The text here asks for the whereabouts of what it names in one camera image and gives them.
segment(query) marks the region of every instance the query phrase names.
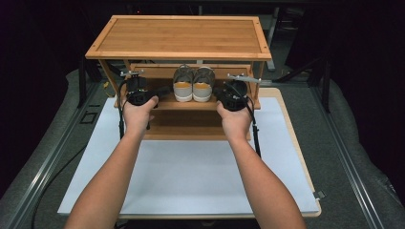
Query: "forearm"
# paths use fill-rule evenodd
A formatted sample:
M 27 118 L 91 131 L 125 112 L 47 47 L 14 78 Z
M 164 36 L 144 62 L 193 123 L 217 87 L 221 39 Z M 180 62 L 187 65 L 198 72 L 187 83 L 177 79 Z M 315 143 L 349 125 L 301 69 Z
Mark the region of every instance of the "forearm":
M 283 182 L 245 140 L 230 140 L 246 195 L 261 228 L 305 228 L 301 213 Z
M 125 135 L 78 198 L 65 228 L 113 228 L 128 190 L 140 136 Z

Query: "metal rail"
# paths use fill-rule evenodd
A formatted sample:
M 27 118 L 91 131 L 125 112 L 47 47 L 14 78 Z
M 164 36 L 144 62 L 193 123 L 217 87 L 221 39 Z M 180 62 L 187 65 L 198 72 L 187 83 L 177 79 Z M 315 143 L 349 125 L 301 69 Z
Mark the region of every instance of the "metal rail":
M 84 104 L 85 106 L 83 106 L 81 109 L 75 110 L 74 115 L 69 121 L 69 124 L 66 130 L 63 132 L 62 137 L 52 149 L 52 151 L 48 154 L 47 158 L 45 159 L 44 163 L 33 179 L 30 187 L 27 189 L 27 192 L 21 198 L 20 203 L 17 205 L 16 211 L 11 216 L 11 219 L 6 228 L 21 228 L 24 220 L 31 214 L 35 203 L 43 192 L 48 180 L 53 173 L 53 170 L 56 167 L 57 162 L 62 156 L 66 142 L 69 139 L 69 135 L 72 133 L 77 121 L 86 112 L 86 107 L 88 106 L 93 95 L 96 93 L 97 85 L 98 84 L 96 83 L 90 85 L 89 98 L 86 100 Z
M 338 149 L 339 159 L 342 162 L 342 166 L 346 172 L 346 175 L 348 176 L 349 182 L 351 183 L 351 186 L 354 190 L 354 194 L 357 197 L 357 200 L 360 204 L 364 216 L 366 217 L 367 222 L 369 223 L 370 228 L 384 228 L 384 225 L 382 224 L 382 221 L 373 206 L 373 202 L 370 199 L 366 187 L 364 186 L 364 183 L 361 180 L 360 175 L 357 173 L 354 163 L 352 162 L 349 150 L 346 148 L 346 145 L 341 135 L 339 134 L 339 131 L 337 130 L 337 127 L 334 124 L 331 115 L 328 114 L 322 106 L 322 97 L 319 89 L 316 87 L 311 87 L 310 90 L 315 98 L 315 102 L 317 103 L 319 110 L 322 112 L 322 115 L 330 128 L 330 132 L 333 135 Z

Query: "black cable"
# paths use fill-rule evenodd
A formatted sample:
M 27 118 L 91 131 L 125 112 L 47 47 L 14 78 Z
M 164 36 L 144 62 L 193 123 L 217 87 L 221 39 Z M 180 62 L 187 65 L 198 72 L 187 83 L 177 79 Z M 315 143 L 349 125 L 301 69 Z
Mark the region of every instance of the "black cable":
M 118 92 L 117 92 L 117 105 L 118 105 L 118 112 L 119 112 L 119 139 L 121 139 L 124 136 L 124 118 L 123 118 L 123 106 L 121 107 L 121 89 L 124 84 L 126 84 L 127 81 L 123 80 L 118 87 Z
M 114 225 L 114 229 L 120 229 L 120 228 L 124 228 L 128 225 L 127 222 L 122 223 L 121 225 L 118 225 L 117 223 Z
M 253 107 L 254 107 L 254 103 L 253 100 L 249 97 L 250 102 L 252 103 Z M 256 149 L 256 153 L 259 155 L 259 157 L 262 157 L 262 153 L 260 151 L 260 145 L 259 145 L 259 129 L 257 128 L 257 124 L 256 124 L 256 118 L 254 117 L 254 110 L 253 112 L 250 111 L 250 113 L 252 114 L 252 128 L 253 128 L 253 140 L 254 140 L 254 147 Z
M 44 197 L 45 193 L 47 192 L 48 188 L 51 186 L 51 184 L 54 182 L 54 180 L 59 176 L 60 173 L 81 153 L 86 149 L 87 143 L 81 148 L 54 176 L 53 178 L 48 182 L 48 184 L 45 186 L 44 190 L 41 193 L 41 196 L 39 196 L 39 199 L 37 200 L 35 207 L 33 209 L 32 213 L 32 220 L 31 220 L 31 229 L 35 228 L 35 216 L 36 212 L 38 211 L 39 204 L 41 203 L 42 198 Z

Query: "person's left hand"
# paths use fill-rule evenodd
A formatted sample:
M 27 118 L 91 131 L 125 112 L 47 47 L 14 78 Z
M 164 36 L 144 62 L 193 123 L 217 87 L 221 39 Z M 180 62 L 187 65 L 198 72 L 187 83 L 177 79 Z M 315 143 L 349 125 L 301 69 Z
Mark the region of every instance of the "person's left hand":
M 145 134 L 148 122 L 153 119 L 150 112 L 158 104 L 158 102 L 159 99 L 157 96 L 153 96 L 142 106 L 134 106 L 129 102 L 126 102 L 125 104 L 125 101 L 123 101 L 122 104 L 125 104 L 123 108 L 126 126 L 125 134 L 143 136 Z

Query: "pair of shoes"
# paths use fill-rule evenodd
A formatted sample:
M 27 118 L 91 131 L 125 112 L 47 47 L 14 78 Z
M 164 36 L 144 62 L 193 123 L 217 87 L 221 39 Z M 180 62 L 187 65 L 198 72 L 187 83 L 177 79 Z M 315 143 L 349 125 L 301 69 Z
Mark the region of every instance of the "pair of shoes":
M 188 102 L 192 98 L 197 102 L 206 102 L 212 95 L 215 83 L 214 70 L 200 67 L 196 71 L 188 65 L 180 65 L 173 76 L 173 90 L 176 100 Z

